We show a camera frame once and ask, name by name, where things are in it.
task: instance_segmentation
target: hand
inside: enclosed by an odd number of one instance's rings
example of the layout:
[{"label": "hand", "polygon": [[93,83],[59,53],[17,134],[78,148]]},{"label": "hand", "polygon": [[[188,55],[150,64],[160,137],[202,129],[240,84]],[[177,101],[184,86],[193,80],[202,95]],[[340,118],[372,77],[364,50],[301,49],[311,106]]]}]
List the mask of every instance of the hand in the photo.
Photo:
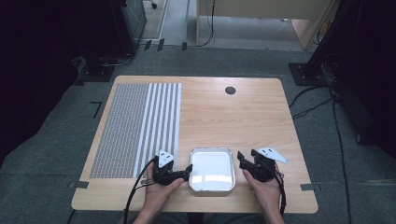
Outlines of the hand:
[{"label": "hand", "polygon": [[243,170],[245,179],[250,184],[250,190],[254,190],[257,200],[264,212],[265,223],[284,223],[279,212],[280,189],[275,179],[261,182],[255,179],[248,170]]},{"label": "hand", "polygon": [[[146,171],[147,180],[152,179],[154,162],[152,162]],[[163,205],[171,197],[171,194],[184,183],[184,179],[179,178],[174,180],[168,186],[153,184],[146,187],[145,202],[142,211],[140,211],[134,224],[137,223],[151,223],[154,218],[161,212]]]}]

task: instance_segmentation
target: black stand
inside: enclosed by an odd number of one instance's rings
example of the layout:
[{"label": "black stand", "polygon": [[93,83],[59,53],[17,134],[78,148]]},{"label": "black stand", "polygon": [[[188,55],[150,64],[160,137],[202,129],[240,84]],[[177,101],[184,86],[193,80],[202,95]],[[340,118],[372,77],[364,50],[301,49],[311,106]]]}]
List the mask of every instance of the black stand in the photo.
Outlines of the black stand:
[{"label": "black stand", "polygon": [[297,86],[328,86],[326,81],[304,73],[306,63],[289,63],[289,69]]},{"label": "black stand", "polygon": [[109,82],[111,76],[114,72],[114,65],[110,66],[100,66],[95,69],[90,69],[89,66],[84,63],[82,68],[78,74],[78,78],[76,80],[76,85],[83,85],[84,82]]}]

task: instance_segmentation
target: electrical wire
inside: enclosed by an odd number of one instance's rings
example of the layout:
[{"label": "electrical wire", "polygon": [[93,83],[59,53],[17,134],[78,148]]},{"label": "electrical wire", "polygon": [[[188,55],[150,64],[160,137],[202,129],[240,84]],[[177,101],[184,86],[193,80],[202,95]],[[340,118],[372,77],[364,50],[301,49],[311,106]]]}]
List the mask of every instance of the electrical wire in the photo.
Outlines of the electrical wire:
[{"label": "electrical wire", "polygon": [[315,105],[315,106],[313,106],[313,107],[311,107],[311,108],[309,108],[309,109],[307,109],[307,110],[305,110],[305,111],[302,111],[302,112],[300,112],[300,113],[294,115],[292,118],[293,118],[293,119],[299,119],[300,117],[305,116],[307,113],[309,113],[310,111],[312,111],[312,110],[314,110],[314,109],[320,107],[321,105],[326,105],[326,104],[329,103],[332,99],[333,99],[333,98],[327,99],[327,100],[323,101],[322,103],[320,103],[320,104],[318,104],[318,105]]},{"label": "electrical wire", "polygon": [[140,182],[140,178],[142,178],[143,174],[146,172],[146,170],[148,169],[149,165],[150,165],[154,160],[155,160],[155,158],[151,159],[151,160],[145,165],[145,167],[143,168],[143,170],[142,170],[142,172],[140,173],[139,177],[136,179],[136,182],[134,182],[134,187],[133,187],[132,190],[131,190],[131,193],[130,193],[130,195],[129,195],[129,197],[128,197],[128,201],[127,201],[126,206],[125,206],[125,209],[124,209],[124,220],[123,220],[123,223],[124,223],[124,224],[126,224],[127,221],[128,221],[129,206],[131,205],[131,200],[132,200],[132,198],[134,197],[134,193],[136,192],[137,189],[140,189],[140,188],[141,188],[141,187],[136,188],[136,187],[137,187],[137,184]]},{"label": "electrical wire", "polygon": [[312,90],[317,89],[317,88],[322,88],[322,87],[326,87],[326,86],[308,87],[308,88],[306,88],[306,89],[300,91],[300,92],[294,97],[294,99],[292,100],[292,102],[289,104],[289,108],[291,108],[291,107],[294,105],[294,103],[297,101],[297,99],[298,99],[301,95],[303,95],[304,93],[306,93],[306,92],[308,92],[308,91],[312,91]]},{"label": "electrical wire", "polygon": [[73,209],[72,213],[69,216],[69,219],[67,219],[67,224],[70,224],[70,222],[72,221],[73,215],[75,214],[76,210]]},{"label": "electrical wire", "polygon": [[265,168],[267,168],[267,170],[271,173],[271,175],[273,176],[273,178],[276,180],[277,184],[279,185],[279,190],[280,190],[280,194],[281,194],[281,201],[280,201],[280,215],[283,216],[283,214],[285,213],[285,208],[286,208],[286,192],[285,192],[285,182],[283,180],[283,175],[275,170],[274,172],[272,172],[272,170],[267,166],[267,164],[265,164],[265,162],[261,161],[261,160],[257,160],[262,166],[264,166]]},{"label": "electrical wire", "polygon": [[133,54],[130,54],[129,58],[123,62],[123,63],[102,63],[102,66],[104,67],[108,67],[108,66],[121,66],[121,65],[125,65],[126,63],[128,63],[129,61],[131,61],[131,59],[134,57]]},{"label": "electrical wire", "polygon": [[157,184],[157,183],[152,183],[152,184],[142,185],[142,186],[140,186],[139,188],[136,188],[136,189],[145,188],[145,187],[147,187],[147,186],[151,186],[151,185],[155,185],[155,184]]},{"label": "electrical wire", "polygon": [[204,46],[208,45],[210,42],[212,42],[212,40],[213,40],[213,42],[216,42],[215,29],[213,27],[213,18],[215,15],[215,4],[216,4],[216,0],[213,0],[211,22],[209,22],[209,17],[206,17],[207,23],[209,24],[209,27],[210,27],[210,36],[203,45],[197,45],[197,47],[204,47]]},{"label": "electrical wire", "polygon": [[340,144],[340,150],[341,150],[341,165],[343,168],[343,178],[344,178],[344,184],[345,184],[345,189],[346,189],[346,210],[347,210],[347,219],[348,223],[352,224],[352,216],[350,214],[350,199],[349,199],[349,185],[347,182],[347,171],[346,171],[346,164],[345,164],[345,157],[344,157],[344,145],[343,145],[343,139],[341,137],[340,133],[340,128],[338,126],[338,120],[337,116],[335,113],[335,103],[337,99],[335,97],[332,98],[332,115],[334,117],[334,123],[335,123],[335,129],[337,131],[337,136],[338,136],[338,141]]}]

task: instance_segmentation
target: white stripe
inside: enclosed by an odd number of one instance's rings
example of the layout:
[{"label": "white stripe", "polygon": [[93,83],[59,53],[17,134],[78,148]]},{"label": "white stripe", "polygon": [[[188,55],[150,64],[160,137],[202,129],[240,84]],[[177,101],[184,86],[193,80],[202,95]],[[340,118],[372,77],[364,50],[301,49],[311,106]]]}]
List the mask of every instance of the white stripe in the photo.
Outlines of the white stripe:
[{"label": "white stripe", "polygon": [[161,148],[163,149],[167,149],[168,151],[168,145],[167,145],[167,139],[166,139],[166,135],[169,133],[168,131],[168,120],[169,120],[169,104],[170,104],[170,90],[172,88],[172,84],[166,85],[166,104],[165,104],[165,120],[164,120],[164,127],[163,127],[163,141],[162,141],[162,145]]},{"label": "white stripe", "polygon": [[174,112],[175,112],[175,94],[176,94],[176,87],[175,85],[172,85],[172,98],[171,98],[171,116],[170,116],[170,127],[169,127],[169,136],[168,136],[168,142],[169,142],[169,148],[173,148],[173,129],[174,129]]},{"label": "white stripe", "polygon": [[178,129],[179,129],[179,124],[180,124],[180,97],[181,97],[181,83],[177,84],[177,108],[176,108],[176,122],[175,122],[175,146],[174,146],[174,157],[177,158],[177,153],[178,153]]},{"label": "white stripe", "polygon": [[148,113],[148,125],[146,126],[146,133],[145,133],[145,136],[146,136],[146,142],[145,142],[145,147],[144,147],[144,150],[143,150],[143,155],[142,155],[142,159],[139,161],[140,162],[140,164],[139,164],[139,166],[137,167],[137,169],[138,169],[138,172],[139,172],[139,174],[140,174],[140,171],[143,169],[143,167],[144,167],[144,165],[145,164],[143,164],[145,161],[146,161],[146,153],[147,153],[147,151],[149,150],[149,148],[150,148],[150,146],[149,146],[149,143],[150,143],[150,140],[149,140],[149,137],[150,137],[150,134],[151,134],[151,129],[150,129],[150,127],[151,127],[151,123],[153,122],[152,121],[152,118],[153,118],[153,111],[155,110],[155,104],[154,104],[154,102],[155,102],[155,99],[158,97],[158,95],[157,95],[157,88],[158,88],[158,85],[157,84],[153,84],[153,93],[152,93],[152,95],[151,95],[151,99],[150,99],[150,108],[149,108],[149,113]]},{"label": "white stripe", "polygon": [[161,94],[161,110],[160,110],[160,120],[158,121],[158,123],[160,124],[159,127],[157,128],[157,143],[155,144],[155,154],[158,155],[158,152],[161,149],[161,131],[163,130],[163,104],[165,101],[165,94],[166,94],[166,84],[161,84],[163,86],[162,89],[162,94]]},{"label": "white stripe", "polygon": [[155,134],[156,134],[156,131],[157,131],[157,124],[158,124],[158,110],[159,110],[159,108],[160,108],[160,97],[159,97],[159,94],[160,94],[160,92],[161,92],[161,90],[162,90],[162,85],[161,84],[158,84],[158,90],[157,90],[157,101],[156,101],[156,105],[155,105],[155,113],[154,113],[154,117],[153,117],[153,127],[152,127],[152,132],[151,132],[151,139],[150,139],[150,147],[149,147],[149,152],[148,152],[148,154],[149,155],[152,155],[152,153],[153,153],[153,149],[154,149],[154,143],[155,143]]}]

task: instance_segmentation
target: striped pattern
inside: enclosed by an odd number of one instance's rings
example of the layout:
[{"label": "striped pattern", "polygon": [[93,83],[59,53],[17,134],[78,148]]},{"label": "striped pattern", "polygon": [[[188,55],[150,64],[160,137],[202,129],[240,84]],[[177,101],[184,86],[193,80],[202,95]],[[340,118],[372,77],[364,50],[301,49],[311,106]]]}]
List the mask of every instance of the striped pattern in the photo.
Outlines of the striped pattern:
[{"label": "striped pattern", "polygon": [[119,84],[90,178],[136,178],[160,149],[177,157],[181,83]]}]

